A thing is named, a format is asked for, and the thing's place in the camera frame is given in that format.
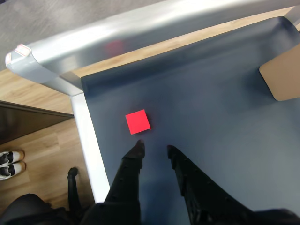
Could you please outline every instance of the gray carpet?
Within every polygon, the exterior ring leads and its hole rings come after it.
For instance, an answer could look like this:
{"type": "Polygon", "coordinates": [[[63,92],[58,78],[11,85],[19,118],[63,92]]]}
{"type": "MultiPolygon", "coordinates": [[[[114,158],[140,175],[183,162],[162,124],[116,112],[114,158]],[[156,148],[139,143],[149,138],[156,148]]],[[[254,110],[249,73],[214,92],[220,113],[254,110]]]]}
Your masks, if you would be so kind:
{"type": "Polygon", "coordinates": [[[10,0],[0,5],[0,71],[15,47],[162,0],[10,0]]]}

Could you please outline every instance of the shoe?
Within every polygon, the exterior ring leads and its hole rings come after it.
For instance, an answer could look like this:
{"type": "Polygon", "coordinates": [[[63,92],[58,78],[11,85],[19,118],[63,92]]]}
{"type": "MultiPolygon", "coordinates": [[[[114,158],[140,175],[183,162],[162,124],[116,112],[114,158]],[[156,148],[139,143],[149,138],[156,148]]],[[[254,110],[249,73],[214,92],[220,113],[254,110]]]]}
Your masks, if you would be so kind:
{"type": "Polygon", "coordinates": [[[9,165],[2,165],[0,167],[0,180],[6,180],[17,174],[23,172],[26,169],[26,164],[24,162],[13,163],[9,165]]]}
{"type": "Polygon", "coordinates": [[[0,152],[0,166],[15,163],[24,159],[22,150],[0,152]]]}

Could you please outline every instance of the black chair leg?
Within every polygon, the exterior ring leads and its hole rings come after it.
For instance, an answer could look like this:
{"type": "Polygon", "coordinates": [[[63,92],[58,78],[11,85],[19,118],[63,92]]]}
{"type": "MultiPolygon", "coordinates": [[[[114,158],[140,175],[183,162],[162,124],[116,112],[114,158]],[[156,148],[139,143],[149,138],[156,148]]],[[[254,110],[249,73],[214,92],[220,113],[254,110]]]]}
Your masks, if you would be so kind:
{"type": "Polygon", "coordinates": [[[82,211],[82,207],[77,192],[77,185],[76,185],[77,174],[78,174],[78,169],[76,167],[73,167],[69,170],[67,175],[69,208],[71,214],[73,215],[77,215],[78,212],[82,211]]]}

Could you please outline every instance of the red sticky note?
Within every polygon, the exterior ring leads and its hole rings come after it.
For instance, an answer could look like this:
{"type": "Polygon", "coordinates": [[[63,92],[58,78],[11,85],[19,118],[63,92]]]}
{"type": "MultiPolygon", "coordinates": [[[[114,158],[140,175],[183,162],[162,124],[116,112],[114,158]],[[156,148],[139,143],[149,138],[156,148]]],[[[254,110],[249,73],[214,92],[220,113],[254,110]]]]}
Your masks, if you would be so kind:
{"type": "Polygon", "coordinates": [[[126,115],[126,120],[132,135],[151,129],[144,109],[126,115]]]}

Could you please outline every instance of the cardboard piece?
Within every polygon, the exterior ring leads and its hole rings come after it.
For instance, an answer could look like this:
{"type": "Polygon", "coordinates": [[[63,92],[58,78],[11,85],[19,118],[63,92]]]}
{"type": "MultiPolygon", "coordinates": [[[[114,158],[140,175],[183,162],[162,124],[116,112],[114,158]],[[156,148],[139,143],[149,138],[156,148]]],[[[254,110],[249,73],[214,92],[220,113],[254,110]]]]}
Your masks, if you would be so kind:
{"type": "Polygon", "coordinates": [[[260,66],[259,71],[277,101],[300,97],[300,44],[260,66]]]}

